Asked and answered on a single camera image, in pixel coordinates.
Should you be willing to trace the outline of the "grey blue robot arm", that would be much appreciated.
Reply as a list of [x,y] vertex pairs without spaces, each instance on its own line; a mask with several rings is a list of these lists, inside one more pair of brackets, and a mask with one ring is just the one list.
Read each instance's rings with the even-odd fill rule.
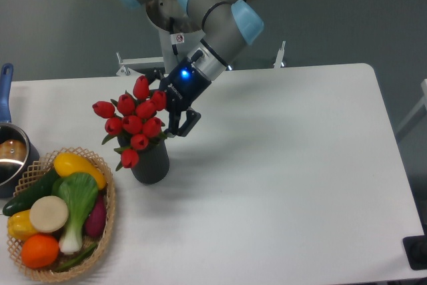
[[200,119],[192,103],[263,31],[253,0],[121,0],[145,7],[159,32],[164,70],[154,77],[166,94],[168,136],[186,136]]

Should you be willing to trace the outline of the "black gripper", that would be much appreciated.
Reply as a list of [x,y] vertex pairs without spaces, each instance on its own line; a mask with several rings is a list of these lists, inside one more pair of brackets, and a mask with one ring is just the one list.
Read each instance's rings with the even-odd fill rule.
[[[152,69],[144,74],[148,85],[160,81],[159,90],[166,93],[167,137],[186,137],[201,119],[201,113],[190,106],[211,85],[211,80],[191,63],[190,59],[183,59],[166,77],[164,69]],[[185,121],[180,125],[183,111]]]

